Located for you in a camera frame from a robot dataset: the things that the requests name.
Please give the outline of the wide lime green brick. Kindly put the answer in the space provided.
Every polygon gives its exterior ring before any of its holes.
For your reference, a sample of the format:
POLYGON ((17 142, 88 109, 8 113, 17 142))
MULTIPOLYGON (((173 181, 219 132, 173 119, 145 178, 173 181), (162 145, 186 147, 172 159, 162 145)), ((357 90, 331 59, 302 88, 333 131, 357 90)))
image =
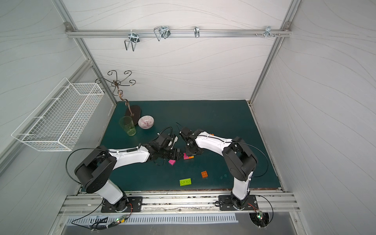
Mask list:
POLYGON ((181 179, 179 180, 179 185, 180 187, 183 187, 183 186, 189 186, 192 184, 192 180, 191 178, 186 178, 186 179, 181 179))

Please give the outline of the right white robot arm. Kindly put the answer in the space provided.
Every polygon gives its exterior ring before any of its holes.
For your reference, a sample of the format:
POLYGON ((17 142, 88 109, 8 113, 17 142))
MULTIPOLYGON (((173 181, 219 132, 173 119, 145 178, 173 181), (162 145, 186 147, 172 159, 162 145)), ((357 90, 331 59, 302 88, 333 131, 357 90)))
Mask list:
POLYGON ((186 142, 187 155, 200 155, 207 149, 223 157, 234 177, 231 202, 236 210, 243 210, 249 197, 249 185, 258 164, 257 157, 246 142, 240 137, 225 139, 201 129, 192 131, 187 127, 182 128, 179 134, 186 142))

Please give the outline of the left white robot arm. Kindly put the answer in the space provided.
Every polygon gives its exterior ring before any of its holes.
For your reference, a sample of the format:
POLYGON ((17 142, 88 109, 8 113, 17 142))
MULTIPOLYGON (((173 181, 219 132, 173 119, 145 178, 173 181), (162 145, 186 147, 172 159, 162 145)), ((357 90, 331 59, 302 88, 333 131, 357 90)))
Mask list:
POLYGON ((87 193, 100 195, 113 210, 122 212, 129 200, 109 179, 113 170, 158 158, 177 161, 183 157, 183 153, 174 147, 177 141, 174 134, 159 134, 156 139, 134 148, 116 150, 98 146, 76 167, 74 174, 87 193))

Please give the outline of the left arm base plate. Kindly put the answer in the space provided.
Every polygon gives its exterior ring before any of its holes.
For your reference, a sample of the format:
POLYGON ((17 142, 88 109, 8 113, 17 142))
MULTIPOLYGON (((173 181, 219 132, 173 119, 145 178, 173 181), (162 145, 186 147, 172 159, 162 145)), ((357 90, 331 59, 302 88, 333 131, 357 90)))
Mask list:
POLYGON ((127 199, 121 199, 116 204, 110 204, 107 200, 102 204, 102 213, 127 213, 140 212, 143 203, 143 197, 131 196, 127 199))

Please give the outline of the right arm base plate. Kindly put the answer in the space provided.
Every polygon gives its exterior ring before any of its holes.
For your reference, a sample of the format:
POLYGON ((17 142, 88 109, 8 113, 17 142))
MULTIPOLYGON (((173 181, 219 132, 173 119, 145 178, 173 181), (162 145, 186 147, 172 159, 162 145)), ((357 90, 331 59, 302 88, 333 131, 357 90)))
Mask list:
POLYGON ((221 211, 258 211, 258 202, 255 195, 248 195, 239 201, 232 195, 220 195, 214 203, 221 211))

